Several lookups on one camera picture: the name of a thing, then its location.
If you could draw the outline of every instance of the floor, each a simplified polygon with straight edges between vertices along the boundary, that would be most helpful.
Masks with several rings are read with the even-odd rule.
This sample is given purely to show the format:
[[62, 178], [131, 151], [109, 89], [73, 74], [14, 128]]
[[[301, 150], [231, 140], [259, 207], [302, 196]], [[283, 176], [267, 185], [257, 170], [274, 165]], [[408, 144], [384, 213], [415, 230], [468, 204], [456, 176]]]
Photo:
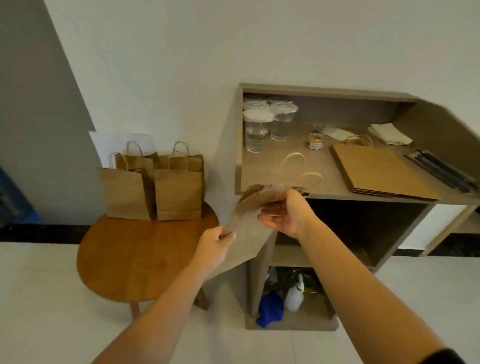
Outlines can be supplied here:
[[[2, 363], [89, 363], [130, 323], [127, 305], [83, 286], [77, 249], [0, 243]], [[477, 361], [480, 259], [394, 256], [378, 278], [466, 362]], [[361, 363], [342, 327], [334, 333], [246, 331], [242, 266], [208, 282], [206, 292], [211, 308], [192, 309], [173, 364]]]

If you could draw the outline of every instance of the wooden stool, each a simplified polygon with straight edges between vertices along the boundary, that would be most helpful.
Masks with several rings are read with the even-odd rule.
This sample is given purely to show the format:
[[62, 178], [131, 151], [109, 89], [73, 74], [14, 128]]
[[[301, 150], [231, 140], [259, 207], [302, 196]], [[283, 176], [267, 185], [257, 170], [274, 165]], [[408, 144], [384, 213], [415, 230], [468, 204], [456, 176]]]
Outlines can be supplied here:
[[[101, 217], [87, 232], [77, 255], [85, 286], [100, 297], [130, 304], [133, 318], [139, 302], [159, 297], [190, 263], [202, 233], [218, 226], [204, 202], [203, 217], [188, 221], [143, 221]], [[203, 288], [195, 305], [207, 310]]]

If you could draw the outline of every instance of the blue rag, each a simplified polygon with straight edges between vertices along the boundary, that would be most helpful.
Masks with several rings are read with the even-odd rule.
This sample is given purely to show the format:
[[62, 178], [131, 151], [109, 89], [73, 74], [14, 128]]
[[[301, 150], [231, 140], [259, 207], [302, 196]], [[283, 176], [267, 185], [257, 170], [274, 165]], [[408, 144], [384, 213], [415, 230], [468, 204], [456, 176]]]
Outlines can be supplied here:
[[257, 324], [261, 328], [266, 328], [272, 322], [283, 320], [283, 300], [280, 295], [272, 291], [260, 300], [260, 317], [257, 319]]

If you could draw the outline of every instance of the white spray bottle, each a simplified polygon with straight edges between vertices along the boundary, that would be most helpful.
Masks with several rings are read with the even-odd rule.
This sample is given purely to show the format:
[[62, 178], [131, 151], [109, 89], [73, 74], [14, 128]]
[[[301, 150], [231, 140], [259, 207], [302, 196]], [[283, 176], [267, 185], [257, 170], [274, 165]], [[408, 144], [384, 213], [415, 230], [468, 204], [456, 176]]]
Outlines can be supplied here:
[[288, 290], [287, 298], [285, 299], [285, 308], [290, 312], [297, 312], [303, 302], [304, 292], [303, 276], [299, 274], [299, 282]]

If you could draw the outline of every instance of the black sleeve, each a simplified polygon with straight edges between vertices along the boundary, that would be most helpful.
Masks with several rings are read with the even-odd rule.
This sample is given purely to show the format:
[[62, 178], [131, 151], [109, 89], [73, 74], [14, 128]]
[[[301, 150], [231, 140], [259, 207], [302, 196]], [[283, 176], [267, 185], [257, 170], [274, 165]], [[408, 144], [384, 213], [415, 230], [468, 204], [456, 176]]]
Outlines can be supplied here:
[[465, 364], [452, 349], [443, 349], [430, 355], [421, 364]]

